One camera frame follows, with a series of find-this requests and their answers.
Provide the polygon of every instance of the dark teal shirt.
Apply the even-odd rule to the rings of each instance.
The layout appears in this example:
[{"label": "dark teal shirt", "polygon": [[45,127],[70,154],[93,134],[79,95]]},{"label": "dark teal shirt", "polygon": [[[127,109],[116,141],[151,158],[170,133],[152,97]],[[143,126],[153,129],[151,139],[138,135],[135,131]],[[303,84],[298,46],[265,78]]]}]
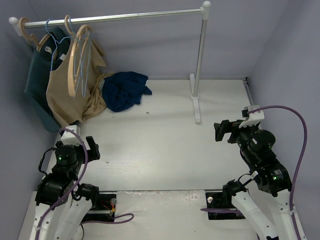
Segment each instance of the dark teal shirt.
[{"label": "dark teal shirt", "polygon": [[[53,28],[50,33],[59,42],[64,37],[67,37],[60,27]],[[52,65],[53,71],[63,62],[60,57],[62,54],[67,55],[69,47],[70,38],[63,40],[61,44],[58,44],[57,56]],[[24,89],[26,98],[35,108],[44,128],[49,132],[56,132],[60,129],[60,125],[55,120],[55,117],[48,106],[46,97],[51,70],[51,58],[55,49],[55,42],[50,36],[40,52],[36,50],[33,51],[28,78]]]}]

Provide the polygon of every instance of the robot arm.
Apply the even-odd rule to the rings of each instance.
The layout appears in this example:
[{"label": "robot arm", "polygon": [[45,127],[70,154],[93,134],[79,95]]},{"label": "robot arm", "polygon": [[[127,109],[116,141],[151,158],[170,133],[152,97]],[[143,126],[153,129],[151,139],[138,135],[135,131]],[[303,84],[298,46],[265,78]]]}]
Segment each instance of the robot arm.
[{"label": "robot arm", "polygon": [[[30,240],[36,239],[38,224],[44,213],[58,201],[78,179],[81,165],[85,160],[84,150],[73,135],[65,132],[61,141],[56,143],[56,165],[46,174],[38,185],[35,197],[35,218]],[[94,139],[86,137],[90,150],[88,161],[100,159],[99,146]],[[60,205],[51,210],[40,227],[39,240],[71,240],[87,212],[96,205],[99,188],[90,184],[81,184],[72,198],[62,199]]]},{"label": "robot arm", "polygon": [[[259,107],[258,105],[246,107],[242,111],[242,116],[246,120],[233,122],[223,120],[221,123],[215,123],[215,140],[216,142],[222,141],[225,133],[231,133],[227,142],[230,144],[237,143],[240,148],[240,155],[250,169],[249,173],[252,179],[256,182],[258,189],[265,194],[279,239],[305,240],[307,238],[303,232],[298,214],[295,210],[291,212],[289,208],[292,187],[289,173],[272,151],[276,138],[271,132],[259,129],[260,122],[265,118],[262,110],[248,114],[248,111]],[[264,234],[264,225],[267,222],[266,217],[260,210],[257,210],[252,200],[247,201],[248,196],[245,190],[238,190],[228,197],[232,199],[232,204],[247,218],[260,239],[273,239],[266,238]],[[300,238],[297,237],[295,232],[292,215],[295,217]]]},{"label": "robot arm", "polygon": [[279,240],[277,229],[251,199],[246,188],[237,181],[229,181],[222,189],[225,203],[236,207],[250,223],[261,240]]}]

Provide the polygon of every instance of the black cable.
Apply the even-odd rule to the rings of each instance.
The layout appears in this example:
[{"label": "black cable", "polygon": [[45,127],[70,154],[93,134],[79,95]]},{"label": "black cable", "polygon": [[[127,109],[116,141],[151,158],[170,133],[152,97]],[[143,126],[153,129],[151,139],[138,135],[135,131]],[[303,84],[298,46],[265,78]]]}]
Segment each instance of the black cable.
[{"label": "black cable", "polygon": [[85,237],[85,229],[84,229],[84,226],[83,226],[82,224],[81,224],[80,226],[81,226],[81,228],[82,228],[82,233],[83,233],[81,240],[84,240],[84,237]]},{"label": "black cable", "polygon": [[238,181],[237,181],[237,183],[238,183],[240,186],[242,186],[242,187],[245,187],[246,185],[248,185],[249,183],[252,182],[252,179],[249,179],[249,180],[246,181],[245,183],[240,182],[240,179],[241,179],[243,176],[245,176],[245,175],[249,175],[249,176],[250,176],[249,173],[245,173],[245,174],[241,175],[241,176],[238,178]]},{"label": "black cable", "polygon": [[[77,187],[78,187],[77,190],[79,190],[79,189],[80,189],[80,184],[79,184],[79,183],[77,184]],[[71,197],[72,197],[72,199],[75,200],[75,201],[80,201],[80,199],[82,198],[82,195],[79,194],[79,195],[78,195],[79,198],[76,198],[75,193],[76,193],[75,191],[72,191],[72,192],[71,192]]]},{"label": "black cable", "polygon": [[71,197],[72,197],[73,200],[75,200],[75,201],[77,201],[77,202],[80,201],[80,199],[82,198],[81,195],[79,195],[79,198],[76,198],[74,191],[71,192]]},{"label": "black cable", "polygon": [[40,160],[39,166],[38,166],[39,172],[44,174],[45,176],[48,176],[48,173],[46,173],[45,171],[41,170],[41,168],[42,168],[42,164],[44,163],[44,160],[45,160],[45,157],[46,157],[46,153],[51,151],[51,150],[54,151],[54,150],[56,150],[56,148],[55,147],[51,147],[47,151],[45,151],[43,156],[42,156],[42,158],[41,158],[41,160]]}]

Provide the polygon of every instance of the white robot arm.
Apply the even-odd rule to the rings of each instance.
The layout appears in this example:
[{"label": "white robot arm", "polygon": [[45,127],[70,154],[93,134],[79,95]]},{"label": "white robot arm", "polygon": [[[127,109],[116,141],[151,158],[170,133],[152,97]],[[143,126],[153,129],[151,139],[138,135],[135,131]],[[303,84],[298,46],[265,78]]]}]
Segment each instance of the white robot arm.
[{"label": "white robot arm", "polygon": [[260,122],[265,118],[262,110],[248,114],[258,108],[258,105],[246,107],[242,111],[246,120],[215,123],[215,140],[222,141],[225,133],[231,133],[227,142],[237,143],[240,147],[240,155],[250,169],[251,180],[256,182],[268,201],[275,226],[239,181],[233,180],[224,185],[222,196],[224,201],[241,211],[261,240],[306,240],[295,208],[290,211],[290,176],[272,151],[276,138],[271,132],[259,129]]},{"label": "white robot arm", "polygon": [[[56,207],[46,216],[42,223],[39,240],[71,240],[81,224],[81,221],[92,208],[91,200],[82,197],[79,201],[68,201],[66,204]],[[35,218],[30,235],[30,240],[36,239],[38,222],[49,205],[39,204],[35,207]]]}]

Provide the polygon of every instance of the white bracket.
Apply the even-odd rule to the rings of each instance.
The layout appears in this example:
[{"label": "white bracket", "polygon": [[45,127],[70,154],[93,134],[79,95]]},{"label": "white bracket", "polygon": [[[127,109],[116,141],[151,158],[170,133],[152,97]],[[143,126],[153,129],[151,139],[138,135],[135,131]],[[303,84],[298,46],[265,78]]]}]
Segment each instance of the white bracket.
[{"label": "white bracket", "polygon": [[193,102],[194,120],[196,123],[201,123],[201,114],[200,114],[200,106],[199,106],[199,93],[196,97],[193,96],[194,87],[195,87],[195,75],[193,73],[190,74],[190,86],[191,86],[190,99]]},{"label": "white bracket", "polygon": [[[248,111],[252,111],[260,108],[259,105],[254,106],[246,106],[244,109]],[[239,128],[245,128],[250,126],[255,126],[265,119],[264,111],[256,111],[254,113],[250,113],[249,117],[246,117],[245,120],[239,125]]]},{"label": "white bracket", "polygon": [[[65,127],[66,129],[69,129],[71,131],[73,131],[75,134],[80,136],[80,128],[77,125],[71,125],[71,126],[67,126]],[[65,131],[61,137],[61,142],[64,145],[75,145],[78,146],[79,140],[75,137],[75,135],[73,135],[72,133]]]},{"label": "white bracket", "polygon": [[19,19],[12,16],[9,18],[9,23],[12,25],[12,27],[14,28],[14,30],[16,31],[18,36],[22,37],[22,32],[20,31],[20,29],[18,27]]}]

